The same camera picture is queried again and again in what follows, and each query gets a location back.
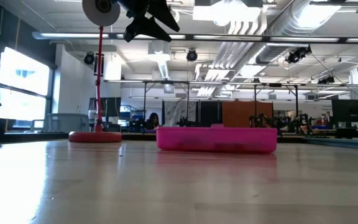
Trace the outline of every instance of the black monitor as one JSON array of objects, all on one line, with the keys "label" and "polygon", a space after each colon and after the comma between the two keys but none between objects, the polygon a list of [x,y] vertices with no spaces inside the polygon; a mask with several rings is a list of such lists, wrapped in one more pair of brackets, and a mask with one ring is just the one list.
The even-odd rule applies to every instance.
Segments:
[{"label": "black monitor", "polygon": [[358,100],[332,100],[335,122],[358,122]]},{"label": "black monitor", "polygon": [[[121,97],[102,97],[102,111],[105,111],[106,116],[118,117],[121,108]],[[89,99],[89,110],[96,110],[96,98]]]}]

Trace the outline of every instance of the person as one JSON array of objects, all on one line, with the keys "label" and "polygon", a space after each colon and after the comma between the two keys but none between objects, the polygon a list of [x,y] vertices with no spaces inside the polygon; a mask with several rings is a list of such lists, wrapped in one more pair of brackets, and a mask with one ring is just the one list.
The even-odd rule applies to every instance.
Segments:
[{"label": "person", "polygon": [[148,130],[156,129],[158,126],[160,126],[160,123],[158,122],[158,114],[152,113],[150,114],[150,117],[146,121],[145,128]]}]

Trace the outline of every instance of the pink plastic tray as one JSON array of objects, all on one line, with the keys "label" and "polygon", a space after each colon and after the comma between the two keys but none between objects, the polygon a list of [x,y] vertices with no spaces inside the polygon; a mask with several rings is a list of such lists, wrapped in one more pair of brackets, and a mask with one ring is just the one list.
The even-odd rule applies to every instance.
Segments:
[{"label": "pink plastic tray", "polygon": [[273,128],[168,128],[157,129],[163,151],[272,153],[277,147]]}]

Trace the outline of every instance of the red round base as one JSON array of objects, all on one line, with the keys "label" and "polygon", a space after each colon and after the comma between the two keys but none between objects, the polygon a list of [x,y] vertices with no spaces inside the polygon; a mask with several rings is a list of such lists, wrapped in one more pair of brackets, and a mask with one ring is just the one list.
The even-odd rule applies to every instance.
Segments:
[{"label": "red round base", "polygon": [[121,133],[91,133],[72,131],[68,135],[69,142],[121,142]]}]

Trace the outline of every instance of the red pole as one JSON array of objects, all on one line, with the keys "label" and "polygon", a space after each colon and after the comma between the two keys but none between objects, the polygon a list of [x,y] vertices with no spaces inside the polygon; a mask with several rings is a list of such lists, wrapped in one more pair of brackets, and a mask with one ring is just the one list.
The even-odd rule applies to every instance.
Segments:
[{"label": "red pole", "polygon": [[102,102],[100,99],[100,71],[102,67],[101,59],[102,59],[102,40],[103,40],[103,26],[100,28],[100,35],[99,35],[99,56],[98,56],[98,76],[96,78],[96,97],[98,100],[98,104],[96,105],[96,111],[98,112],[98,118],[96,120],[96,123],[94,124],[94,131],[96,133],[103,131],[102,126]]}]

